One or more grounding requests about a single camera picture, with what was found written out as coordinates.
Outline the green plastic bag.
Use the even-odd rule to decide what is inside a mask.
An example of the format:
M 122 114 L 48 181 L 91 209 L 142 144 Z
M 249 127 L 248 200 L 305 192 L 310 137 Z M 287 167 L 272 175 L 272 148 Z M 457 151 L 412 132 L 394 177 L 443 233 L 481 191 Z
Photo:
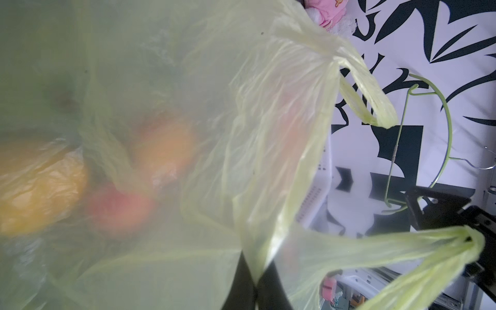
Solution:
M 335 106 L 397 113 L 296 1 L 1 2 L 2 309 L 318 309 L 332 271 L 419 260 L 363 309 L 426 309 L 471 223 L 296 220 Z

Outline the white plastic basket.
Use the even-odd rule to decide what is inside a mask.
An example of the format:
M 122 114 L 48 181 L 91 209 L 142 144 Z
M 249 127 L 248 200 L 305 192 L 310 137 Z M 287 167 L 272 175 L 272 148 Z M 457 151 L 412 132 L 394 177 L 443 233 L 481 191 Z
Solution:
M 311 187 L 302 202 L 296 221 L 306 229 L 311 227 L 319 210 L 324 205 L 332 184 L 331 135 L 328 134 L 322 157 L 317 166 Z

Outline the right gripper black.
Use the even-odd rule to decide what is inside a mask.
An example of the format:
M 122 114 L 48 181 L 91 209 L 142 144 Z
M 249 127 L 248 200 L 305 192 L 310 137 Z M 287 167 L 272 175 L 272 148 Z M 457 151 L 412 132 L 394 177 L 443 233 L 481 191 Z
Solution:
M 423 209 L 419 201 L 432 198 Z M 466 267 L 464 276 L 482 289 L 495 302 L 495 216 L 472 205 L 462 213 L 470 198 L 435 191 L 427 187 L 414 187 L 405 193 L 409 223 L 417 231 L 453 226 L 469 226 L 485 239 L 478 261 Z

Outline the orange peach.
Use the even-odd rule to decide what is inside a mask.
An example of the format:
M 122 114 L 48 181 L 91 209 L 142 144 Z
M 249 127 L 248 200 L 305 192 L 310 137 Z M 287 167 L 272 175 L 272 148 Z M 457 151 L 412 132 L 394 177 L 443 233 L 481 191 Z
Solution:
M 196 134 L 188 123 L 160 120 L 138 131 L 130 152 L 139 173 L 158 187 L 186 172 L 195 159 L 197 146 Z

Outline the red peach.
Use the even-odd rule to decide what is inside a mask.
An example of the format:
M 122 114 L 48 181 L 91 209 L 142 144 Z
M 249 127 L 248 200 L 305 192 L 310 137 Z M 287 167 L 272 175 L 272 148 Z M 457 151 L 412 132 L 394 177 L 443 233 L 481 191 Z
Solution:
M 154 200 L 133 192 L 121 192 L 108 184 L 94 192 L 87 201 L 87 212 L 94 225 L 111 236 L 139 230 L 150 218 Z

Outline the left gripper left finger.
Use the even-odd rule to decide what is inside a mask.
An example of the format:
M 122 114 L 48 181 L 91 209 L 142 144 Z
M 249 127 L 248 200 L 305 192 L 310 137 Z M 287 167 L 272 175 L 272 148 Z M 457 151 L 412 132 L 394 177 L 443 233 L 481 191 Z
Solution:
M 230 292 L 221 310 L 255 310 L 257 289 L 244 253 L 241 253 Z

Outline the yellow fruit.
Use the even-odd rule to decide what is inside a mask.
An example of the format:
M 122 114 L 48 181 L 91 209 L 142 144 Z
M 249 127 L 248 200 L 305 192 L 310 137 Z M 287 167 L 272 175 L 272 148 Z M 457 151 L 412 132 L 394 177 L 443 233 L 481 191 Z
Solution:
M 1 234 L 41 231 L 67 217 L 89 184 L 82 150 L 65 142 L 1 144 Z

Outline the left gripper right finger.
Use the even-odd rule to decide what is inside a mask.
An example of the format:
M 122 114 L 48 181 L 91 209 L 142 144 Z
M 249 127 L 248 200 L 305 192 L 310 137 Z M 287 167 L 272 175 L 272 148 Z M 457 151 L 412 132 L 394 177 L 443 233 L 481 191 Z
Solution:
M 260 310 L 292 310 L 282 286 L 276 264 L 271 262 L 257 284 L 257 305 Z

